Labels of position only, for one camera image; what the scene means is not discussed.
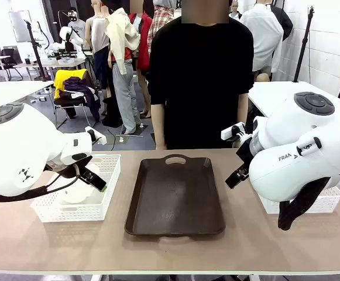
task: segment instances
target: yellow jacket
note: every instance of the yellow jacket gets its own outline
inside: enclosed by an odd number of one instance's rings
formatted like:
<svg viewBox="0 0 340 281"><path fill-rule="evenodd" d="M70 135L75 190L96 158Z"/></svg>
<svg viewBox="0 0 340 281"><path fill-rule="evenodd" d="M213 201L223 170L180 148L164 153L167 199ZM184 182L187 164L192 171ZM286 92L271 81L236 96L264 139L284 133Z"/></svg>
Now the yellow jacket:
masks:
<svg viewBox="0 0 340 281"><path fill-rule="evenodd" d="M54 99L60 98L59 91L64 91L63 82L65 82L68 78L71 77L79 77L83 79L84 74L87 70L58 70L57 75L55 76L54 87L55 87L55 95Z"/></svg>

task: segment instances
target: gray floor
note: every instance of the gray floor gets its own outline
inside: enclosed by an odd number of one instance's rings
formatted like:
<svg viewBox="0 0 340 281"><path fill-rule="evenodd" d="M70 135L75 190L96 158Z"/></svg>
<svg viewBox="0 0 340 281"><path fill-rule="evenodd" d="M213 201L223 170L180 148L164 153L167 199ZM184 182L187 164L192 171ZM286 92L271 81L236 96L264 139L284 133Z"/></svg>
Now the gray floor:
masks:
<svg viewBox="0 0 340 281"><path fill-rule="evenodd" d="M138 98L139 109L143 109L143 98L140 87L135 84L135 90ZM55 121L55 116L53 114L53 109L50 101L46 102L36 102L31 104L29 102L30 98L28 98L26 103L32 105L36 109L38 109L41 113L45 114L50 120ZM89 110L87 109L87 115L90 122L93 120ZM59 119L65 117L65 112L59 110ZM147 125L147 128L142 132L143 138L135 138L129 137L126 143L119 143L119 138L116 138L116 144L114 150L151 150L155 149L155 143L153 141L152 136L153 126L150 119L143 119L142 122ZM81 108L77 109L77 118L68 120L61 128L60 131L65 133L73 133L73 132L83 132L84 128L87 126L87 122L85 120L85 116L83 110ZM96 130L108 136L108 139L112 142L113 138L110 136L108 129L114 134L120 133L120 128L108 128L103 126L102 123L98 123L94 126ZM107 145L94 145L94 151L108 151L112 149L112 143ZM114 281L156 281L158 276L110 276L110 280ZM216 279L219 276L195 276L195 281L211 281ZM189 281L191 280L190 276L184 275L178 277L179 281ZM340 281L340 275L332 275L332 276L287 276L285 279L282 276L260 276L262 281ZM83 276L83 281L90 281L91 276ZM232 280L229 276L226 277L227 281ZM7 275L0 274L0 281L70 281L68 276L32 276L32 275Z"/></svg>

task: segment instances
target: gray sweatpants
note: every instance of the gray sweatpants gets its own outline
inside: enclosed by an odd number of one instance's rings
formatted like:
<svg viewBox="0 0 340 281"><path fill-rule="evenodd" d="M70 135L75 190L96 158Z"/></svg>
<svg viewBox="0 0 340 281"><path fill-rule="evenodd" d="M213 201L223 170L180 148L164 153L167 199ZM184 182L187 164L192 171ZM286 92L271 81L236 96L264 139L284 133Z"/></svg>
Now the gray sweatpants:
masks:
<svg viewBox="0 0 340 281"><path fill-rule="evenodd" d="M117 64L112 66L112 78L118 102L119 111L122 116L126 132L133 133L136 124L140 124L140 115L137 109L136 93L133 87L133 67L129 61L125 62L127 74L121 75Z"/></svg>

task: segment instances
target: white plastic basket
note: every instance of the white plastic basket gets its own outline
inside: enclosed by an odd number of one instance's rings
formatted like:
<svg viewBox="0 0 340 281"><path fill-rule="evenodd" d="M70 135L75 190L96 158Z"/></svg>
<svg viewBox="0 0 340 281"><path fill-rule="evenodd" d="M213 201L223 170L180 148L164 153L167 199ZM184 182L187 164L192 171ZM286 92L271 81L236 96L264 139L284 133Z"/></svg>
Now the white plastic basket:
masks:
<svg viewBox="0 0 340 281"><path fill-rule="evenodd" d="M120 155L93 155L90 163L99 167L99 176L107 183L106 190L102 193L97 189L81 204L70 204L62 200L61 191L50 193L36 198L30 205L41 222L61 221L103 221L109 207L121 172ZM55 182L49 190L56 189Z"/></svg>
<svg viewBox="0 0 340 281"><path fill-rule="evenodd" d="M259 198L268 214L279 213L279 202L273 202L259 195ZM340 189L336 186L323 190L307 214L332 213L340 200Z"/></svg>

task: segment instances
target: plaid shirt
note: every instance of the plaid shirt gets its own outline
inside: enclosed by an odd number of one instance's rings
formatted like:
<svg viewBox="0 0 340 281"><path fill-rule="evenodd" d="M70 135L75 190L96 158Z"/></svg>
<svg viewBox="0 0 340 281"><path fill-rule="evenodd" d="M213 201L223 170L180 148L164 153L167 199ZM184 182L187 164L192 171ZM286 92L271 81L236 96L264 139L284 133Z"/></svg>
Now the plaid shirt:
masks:
<svg viewBox="0 0 340 281"><path fill-rule="evenodd" d="M169 23L174 19L174 12L175 9L173 8L166 8L162 6L155 6L154 7L154 17L152 25L149 29L149 34L147 35L147 48L149 51L149 55L152 52L152 41L158 32L165 24Z"/></svg>

